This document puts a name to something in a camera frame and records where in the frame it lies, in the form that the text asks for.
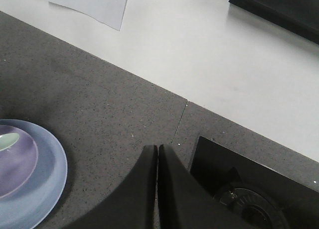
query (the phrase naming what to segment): speckled stone countertop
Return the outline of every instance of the speckled stone countertop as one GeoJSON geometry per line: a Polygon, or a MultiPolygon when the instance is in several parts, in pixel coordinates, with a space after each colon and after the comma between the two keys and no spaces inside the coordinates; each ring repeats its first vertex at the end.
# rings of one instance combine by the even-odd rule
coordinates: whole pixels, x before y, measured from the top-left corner
{"type": "Polygon", "coordinates": [[[187,167],[200,135],[319,191],[315,161],[2,12],[0,99],[0,118],[45,127],[67,155],[65,190],[39,229],[95,207],[145,144],[172,143],[187,167]]]}

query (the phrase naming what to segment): purple plate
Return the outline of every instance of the purple plate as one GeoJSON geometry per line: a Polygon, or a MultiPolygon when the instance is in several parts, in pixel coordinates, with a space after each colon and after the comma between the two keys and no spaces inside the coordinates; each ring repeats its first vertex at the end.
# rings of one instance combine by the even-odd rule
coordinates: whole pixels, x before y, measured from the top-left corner
{"type": "Polygon", "coordinates": [[[21,187],[35,170],[38,161],[38,148],[27,132],[0,125],[0,135],[6,133],[18,133],[20,138],[8,149],[0,151],[0,198],[21,187]]]}

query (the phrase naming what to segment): black gas stove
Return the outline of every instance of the black gas stove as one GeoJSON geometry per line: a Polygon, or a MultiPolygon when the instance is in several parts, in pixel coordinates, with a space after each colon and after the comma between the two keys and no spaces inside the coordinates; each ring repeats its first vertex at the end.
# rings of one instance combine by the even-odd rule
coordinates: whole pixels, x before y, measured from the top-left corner
{"type": "Polygon", "coordinates": [[[256,228],[319,228],[318,192],[206,138],[198,140],[190,173],[256,228]]]}

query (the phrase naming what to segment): light green bowl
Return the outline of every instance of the light green bowl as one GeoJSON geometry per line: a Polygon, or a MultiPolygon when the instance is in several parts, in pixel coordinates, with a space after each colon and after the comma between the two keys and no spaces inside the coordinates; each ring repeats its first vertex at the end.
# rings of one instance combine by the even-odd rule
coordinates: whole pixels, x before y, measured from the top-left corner
{"type": "Polygon", "coordinates": [[[20,138],[18,133],[0,135],[0,152],[14,145],[20,138]]]}

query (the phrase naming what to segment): white floor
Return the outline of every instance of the white floor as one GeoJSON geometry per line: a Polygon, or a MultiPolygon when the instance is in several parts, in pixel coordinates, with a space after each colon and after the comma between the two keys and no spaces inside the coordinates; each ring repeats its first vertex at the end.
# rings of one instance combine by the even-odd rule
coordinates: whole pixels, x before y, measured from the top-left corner
{"type": "Polygon", "coordinates": [[[319,45],[228,0],[128,0],[121,31],[44,0],[0,10],[319,162],[319,45]]]}

